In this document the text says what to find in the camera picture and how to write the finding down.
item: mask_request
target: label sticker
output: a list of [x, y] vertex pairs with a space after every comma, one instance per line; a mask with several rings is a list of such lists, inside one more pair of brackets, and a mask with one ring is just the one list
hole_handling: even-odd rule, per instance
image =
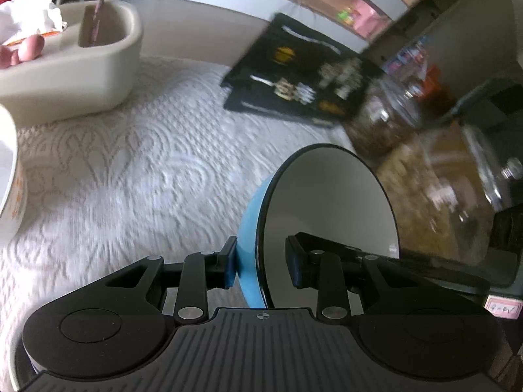
[[499, 318], [508, 318], [517, 320], [521, 309], [523, 308], [523, 301], [517, 299], [509, 299], [501, 296], [489, 295], [485, 303], [485, 309], [492, 315]]

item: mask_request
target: glass jar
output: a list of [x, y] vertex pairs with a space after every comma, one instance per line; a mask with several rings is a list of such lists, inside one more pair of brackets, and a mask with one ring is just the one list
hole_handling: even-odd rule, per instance
[[414, 90], [388, 75], [373, 80], [358, 114], [345, 126], [357, 154], [377, 159], [420, 129], [422, 117]]
[[485, 258], [494, 214], [511, 206], [508, 179], [522, 174], [517, 159], [500, 167], [479, 129], [456, 122], [414, 134], [377, 170], [402, 251], [469, 266]]

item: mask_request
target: white textured tablecloth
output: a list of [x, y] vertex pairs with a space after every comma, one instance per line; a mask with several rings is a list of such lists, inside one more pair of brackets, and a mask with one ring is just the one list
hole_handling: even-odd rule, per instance
[[[0, 250], [0, 390], [8, 345], [28, 311], [144, 256], [166, 262], [221, 248], [257, 187], [299, 148], [350, 147], [321, 129], [222, 108], [226, 67], [142, 60], [117, 109], [19, 132], [29, 197]], [[237, 285], [209, 306], [244, 306]]]

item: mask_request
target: ceramic organizer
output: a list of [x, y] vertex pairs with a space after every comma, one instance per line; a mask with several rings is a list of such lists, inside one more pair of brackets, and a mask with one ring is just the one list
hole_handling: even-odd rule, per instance
[[96, 1], [60, 6], [68, 26], [45, 38], [42, 55], [0, 70], [0, 103], [17, 126], [109, 110], [132, 88], [143, 26], [129, 3], [105, 1], [98, 38], [88, 46]]

